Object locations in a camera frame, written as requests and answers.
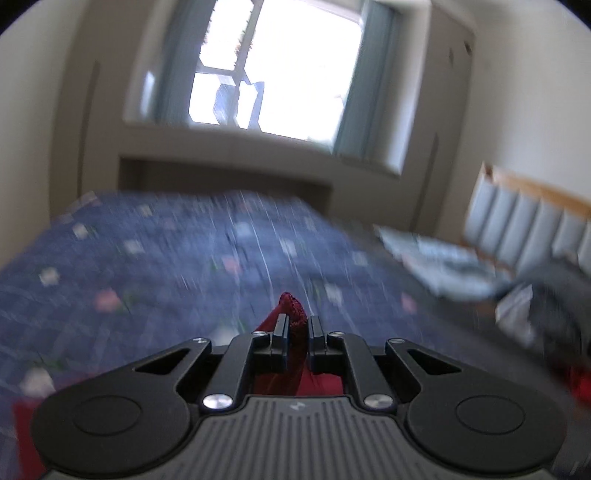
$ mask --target red fabric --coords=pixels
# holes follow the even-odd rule
[[[569,385],[576,399],[591,406],[591,372],[572,368],[569,373]]]
[[[18,460],[21,464],[21,480],[37,480],[45,473],[45,467],[33,445],[29,425],[40,401],[20,400],[12,406],[14,428],[18,439]]]
[[[291,294],[284,293],[279,304],[259,325],[257,330],[272,332],[280,313],[290,318],[290,353],[287,371],[282,374],[259,375],[255,379],[254,393],[258,395],[325,396],[342,395],[343,384],[337,375],[313,375],[306,363],[308,354],[308,320],[301,303]],[[18,457],[21,480],[37,480],[45,472],[39,458],[29,426],[39,401],[17,401],[12,406],[18,439]]]
[[[308,370],[308,320],[301,303],[291,294],[283,293],[279,304],[267,316],[257,330],[272,332],[280,313],[290,318],[290,351],[287,371],[282,374],[259,375],[255,379],[257,395],[324,396],[342,395],[343,385],[336,375],[313,375]]]

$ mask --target bedspread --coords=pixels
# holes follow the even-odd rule
[[[17,471],[11,406],[35,394],[31,369],[59,388],[196,336],[229,343],[284,291],[327,331],[487,366],[488,347],[423,313],[397,275],[298,199],[87,194],[0,274],[0,478]]]

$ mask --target blue curtain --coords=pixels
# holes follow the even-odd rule
[[[397,12],[384,4],[369,0],[364,7],[363,36],[333,147],[339,156],[365,159],[371,153],[372,132],[379,127],[390,87],[398,20]]]
[[[216,0],[180,0],[164,40],[164,65],[156,84],[154,121],[186,124],[201,45]]]

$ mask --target metal screw head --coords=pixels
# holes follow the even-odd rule
[[[394,399],[383,393],[374,393],[365,397],[363,403],[372,410],[385,410],[394,405]]]
[[[203,399],[203,405],[212,410],[223,410],[224,408],[230,407],[233,403],[232,397],[224,393],[214,393]]]

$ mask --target wooden headboard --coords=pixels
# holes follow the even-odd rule
[[[591,202],[483,165],[466,216],[463,242],[519,272],[569,255],[591,272]]]

